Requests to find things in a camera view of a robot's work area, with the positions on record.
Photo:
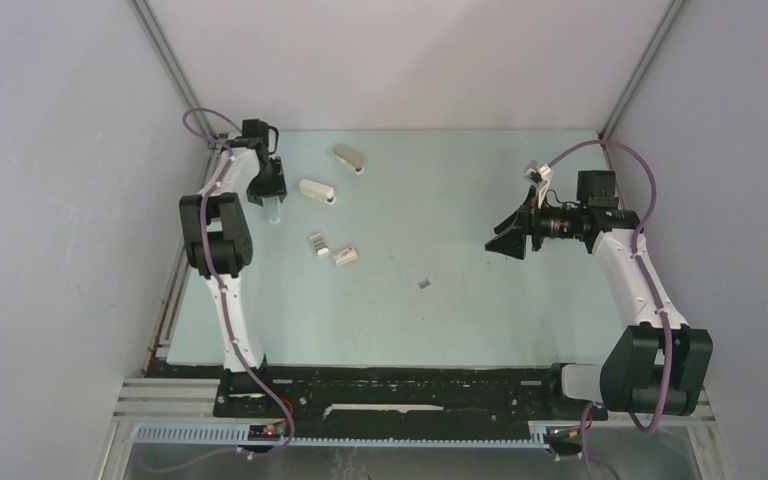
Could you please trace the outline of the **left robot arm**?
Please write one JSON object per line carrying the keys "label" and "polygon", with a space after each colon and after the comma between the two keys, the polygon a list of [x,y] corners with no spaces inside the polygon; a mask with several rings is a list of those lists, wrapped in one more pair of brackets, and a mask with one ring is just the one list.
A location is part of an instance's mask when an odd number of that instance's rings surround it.
{"label": "left robot arm", "polygon": [[280,131],[261,119],[246,119],[235,135],[214,138],[218,164],[196,194],[179,200],[187,261],[208,286],[223,341],[221,385],[252,416],[264,416],[276,403],[276,390],[262,372],[263,348],[247,324],[244,274],[254,257],[254,241],[244,203],[280,221],[287,194],[282,160],[276,155]]}

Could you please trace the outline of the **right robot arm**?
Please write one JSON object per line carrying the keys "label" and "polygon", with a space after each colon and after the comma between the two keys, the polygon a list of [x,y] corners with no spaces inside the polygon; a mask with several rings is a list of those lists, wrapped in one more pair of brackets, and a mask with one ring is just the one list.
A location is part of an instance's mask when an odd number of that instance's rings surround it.
{"label": "right robot arm", "polygon": [[578,240],[608,282],[624,330],[600,365],[562,364],[541,392],[545,411],[566,418],[582,401],[614,412],[689,416],[698,404],[713,341],[671,304],[648,257],[638,216],[613,188],[581,187],[572,205],[552,206],[531,188],[484,248],[522,260],[547,239]]}

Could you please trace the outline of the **light blue stapler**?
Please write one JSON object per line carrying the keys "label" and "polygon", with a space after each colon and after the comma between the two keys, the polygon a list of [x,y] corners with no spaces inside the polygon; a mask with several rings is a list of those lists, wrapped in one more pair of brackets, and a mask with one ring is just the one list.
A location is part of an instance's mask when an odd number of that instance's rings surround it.
{"label": "light blue stapler", "polygon": [[270,224],[281,222],[281,200],[279,197],[269,197],[264,200],[266,218]]}

